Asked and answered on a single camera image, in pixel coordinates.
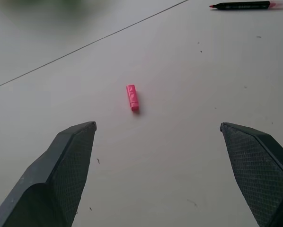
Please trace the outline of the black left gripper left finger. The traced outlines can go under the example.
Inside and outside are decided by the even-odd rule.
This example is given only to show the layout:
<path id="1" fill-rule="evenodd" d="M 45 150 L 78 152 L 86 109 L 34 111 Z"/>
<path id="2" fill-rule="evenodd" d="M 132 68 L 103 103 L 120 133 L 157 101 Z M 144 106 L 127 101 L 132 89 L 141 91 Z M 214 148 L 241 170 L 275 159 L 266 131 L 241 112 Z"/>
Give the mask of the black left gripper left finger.
<path id="1" fill-rule="evenodd" d="M 59 132 L 0 205 L 0 227 L 72 227 L 87 181 L 97 125 Z"/>

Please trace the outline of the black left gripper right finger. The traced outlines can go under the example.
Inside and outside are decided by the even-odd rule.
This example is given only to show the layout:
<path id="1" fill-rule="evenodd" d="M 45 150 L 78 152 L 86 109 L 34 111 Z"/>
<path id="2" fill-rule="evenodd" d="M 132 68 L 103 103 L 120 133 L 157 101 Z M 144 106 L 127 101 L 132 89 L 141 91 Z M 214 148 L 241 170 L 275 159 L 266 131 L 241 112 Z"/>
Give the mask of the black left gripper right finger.
<path id="1" fill-rule="evenodd" d="M 220 126 L 238 187 L 259 227 L 283 227 L 283 147 L 269 134 Z"/>

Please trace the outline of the pink marker cap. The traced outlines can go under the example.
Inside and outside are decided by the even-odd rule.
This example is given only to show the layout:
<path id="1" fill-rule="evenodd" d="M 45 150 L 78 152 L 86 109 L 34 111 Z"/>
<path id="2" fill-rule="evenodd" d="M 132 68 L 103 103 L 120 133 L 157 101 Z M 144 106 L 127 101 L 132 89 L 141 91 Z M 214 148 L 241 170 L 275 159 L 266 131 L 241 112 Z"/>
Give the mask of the pink marker cap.
<path id="1" fill-rule="evenodd" d="M 139 111 L 139 101 L 138 101 L 138 96 L 137 96 L 135 85 L 127 85 L 126 90 L 127 90 L 127 95 L 128 95 L 131 111 L 132 112 Z"/>

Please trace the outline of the black marker with pink tip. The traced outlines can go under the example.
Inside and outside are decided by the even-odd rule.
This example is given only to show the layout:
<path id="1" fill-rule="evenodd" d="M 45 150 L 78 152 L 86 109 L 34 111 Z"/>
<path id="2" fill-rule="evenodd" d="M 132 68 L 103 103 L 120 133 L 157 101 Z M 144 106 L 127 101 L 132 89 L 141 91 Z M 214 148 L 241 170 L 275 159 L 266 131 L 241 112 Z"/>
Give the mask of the black marker with pink tip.
<path id="1" fill-rule="evenodd" d="M 217 10 L 266 10 L 280 7 L 280 2 L 265 1 L 245 1 L 245 2 L 223 2 L 210 5 L 209 7 Z"/>

